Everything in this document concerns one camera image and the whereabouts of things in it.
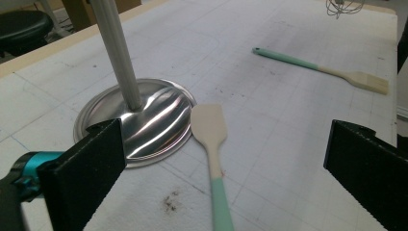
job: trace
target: metal base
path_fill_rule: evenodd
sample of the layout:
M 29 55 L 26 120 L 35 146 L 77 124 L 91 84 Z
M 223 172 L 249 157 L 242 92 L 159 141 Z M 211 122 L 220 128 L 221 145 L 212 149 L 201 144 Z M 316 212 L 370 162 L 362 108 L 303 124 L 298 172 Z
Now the metal base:
M 121 118 L 127 167 L 153 164 L 179 149 L 191 136 L 193 96 L 167 80 L 138 79 L 138 86 L 142 106 L 136 112 L 126 106 L 119 86 L 92 98 L 75 121 L 75 142 L 91 125 Z

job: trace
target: black stool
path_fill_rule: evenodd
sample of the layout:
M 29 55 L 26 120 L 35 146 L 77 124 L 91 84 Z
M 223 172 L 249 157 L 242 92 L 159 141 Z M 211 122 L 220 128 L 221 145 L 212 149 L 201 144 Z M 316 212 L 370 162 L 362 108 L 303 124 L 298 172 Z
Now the black stool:
M 0 14 L 0 25 L 0 56 L 4 58 L 4 52 L 20 56 L 46 45 L 53 21 L 44 12 L 18 11 Z

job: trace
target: dark spot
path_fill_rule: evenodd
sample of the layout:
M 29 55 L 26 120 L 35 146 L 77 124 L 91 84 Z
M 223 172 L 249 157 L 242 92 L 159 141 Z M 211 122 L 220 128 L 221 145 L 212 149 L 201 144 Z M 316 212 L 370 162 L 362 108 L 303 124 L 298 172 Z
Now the dark spot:
M 163 199 L 164 209 L 168 215 L 171 215 L 172 213 L 176 213 L 179 207 L 181 206 L 181 203 L 178 201 L 179 194 L 180 192 L 176 190 L 176 191 L 171 192 L 170 195 L 166 196 Z

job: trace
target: wooden spatula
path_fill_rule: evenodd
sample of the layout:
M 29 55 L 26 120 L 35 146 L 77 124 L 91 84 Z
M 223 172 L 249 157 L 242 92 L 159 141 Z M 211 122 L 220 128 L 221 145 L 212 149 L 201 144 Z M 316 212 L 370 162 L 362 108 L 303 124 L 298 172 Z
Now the wooden spatula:
M 274 51 L 270 51 L 270 50 L 266 50 L 266 49 L 262 49 L 258 47 L 253 48 L 252 51 L 255 54 L 265 56 L 265 57 L 268 57 L 274 60 L 286 62 L 289 64 L 300 65 L 300 66 L 303 66 L 309 69 L 313 69 L 313 70 L 317 70 L 320 72 L 324 72 L 327 74 L 341 77 L 347 80 L 347 82 L 350 83 L 351 85 L 357 88 L 360 88 L 360 89 L 371 90 L 371 91 L 381 93 L 381 94 L 388 93 L 388 81 L 381 79 L 374 75 L 370 75 L 370 74 L 360 72 L 360 71 L 344 72 L 340 70 L 334 70 L 334 69 L 330 69 L 324 66 L 319 66 L 317 64 L 311 64 L 311 63 L 302 61 L 300 59 L 297 59 L 291 56 L 287 56 L 284 54 L 280 54 Z
M 227 138 L 227 128 L 221 106 L 218 104 L 199 104 L 193 107 L 191 110 L 191 130 L 208 154 L 214 230 L 233 231 L 234 225 L 228 208 L 218 157 L 218 148 Z

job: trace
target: white table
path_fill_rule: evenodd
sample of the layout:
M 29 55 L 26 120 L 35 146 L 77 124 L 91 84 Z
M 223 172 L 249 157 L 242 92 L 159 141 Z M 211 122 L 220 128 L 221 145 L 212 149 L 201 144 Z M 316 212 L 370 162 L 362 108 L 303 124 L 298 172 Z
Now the white table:
M 384 230 L 323 159 L 335 118 L 396 143 L 394 14 L 362 10 L 336 20 L 324 1 L 170 0 L 123 28 L 138 78 L 171 80 L 198 103 L 222 105 L 229 133 L 220 159 L 236 230 Z M 0 78 L 0 177 L 28 151 L 72 146 L 78 113 L 116 84 L 92 35 Z M 254 55 L 255 46 L 375 74 L 390 93 Z M 86 230 L 212 230 L 208 175 L 205 152 L 190 139 L 156 165 L 126 169 Z M 52 230 L 42 199 L 24 209 L 32 230 Z

